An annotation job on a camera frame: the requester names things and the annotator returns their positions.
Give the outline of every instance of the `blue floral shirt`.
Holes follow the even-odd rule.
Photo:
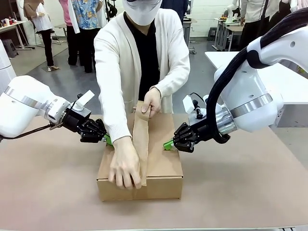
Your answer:
[[[99,0],[72,0],[78,26],[81,29],[97,28],[96,7]]]

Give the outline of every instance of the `brown cardboard box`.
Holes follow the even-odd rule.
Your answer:
[[[128,116],[132,134],[134,114]],[[108,181],[109,166],[114,154],[112,146],[106,146],[97,177],[102,201],[181,198],[183,172],[178,151],[165,151],[163,144],[173,137],[171,114],[157,114],[149,120],[149,156],[147,186],[139,190],[123,190]]]

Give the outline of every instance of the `desk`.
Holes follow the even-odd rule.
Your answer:
[[[185,21],[185,20],[183,21],[184,39],[188,48],[189,48],[189,38],[191,34],[192,23],[197,23],[197,20],[192,18],[191,21]]]
[[[205,52],[205,55],[218,69],[223,64],[229,63],[237,53],[214,51]],[[281,64],[258,70],[258,73],[265,87],[274,87],[281,93],[284,105],[308,104],[308,79]],[[281,110],[279,118],[281,118],[284,109],[285,107]]]
[[[186,120],[174,115],[176,128]],[[46,125],[36,117],[29,129]],[[181,153],[181,200],[101,202],[103,143],[65,128],[0,145],[0,227],[9,230],[230,229],[308,223],[308,172],[269,129]]]
[[[23,44],[23,42],[22,42],[22,40],[20,38],[20,34],[18,32],[17,25],[22,24],[22,23],[25,23],[25,21],[18,21],[17,23],[14,23],[12,25],[0,27],[0,33],[3,33],[3,32],[8,31],[8,30],[14,30],[15,29],[16,33],[17,33],[17,37],[18,37],[19,43],[20,43],[20,47],[21,47],[21,48],[18,48],[17,50],[32,50],[32,48],[25,48],[24,44]]]
[[[64,23],[64,24],[55,26],[55,28],[63,29],[64,35],[65,35],[65,39],[66,39],[66,42],[67,42],[66,24]]]
[[[228,51],[231,50],[233,36],[241,35],[243,27],[240,23],[225,23],[225,20],[215,18],[217,20],[217,31],[215,36],[215,43],[212,45],[217,51],[225,51],[227,49],[227,41],[229,40]]]

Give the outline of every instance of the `white brick wall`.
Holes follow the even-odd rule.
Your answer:
[[[213,18],[220,17],[230,3],[231,0],[193,0],[191,17],[198,22],[192,24],[191,36],[207,36],[209,28],[217,26],[217,22]],[[117,0],[115,6],[119,13],[123,12],[122,0]],[[50,15],[53,26],[64,23],[63,11],[58,0],[45,0],[45,7]],[[58,35],[63,35],[61,29],[55,30]]]

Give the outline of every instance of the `white face mask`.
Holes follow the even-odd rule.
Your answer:
[[[162,4],[162,0],[122,0],[124,10],[140,26],[151,24]]]

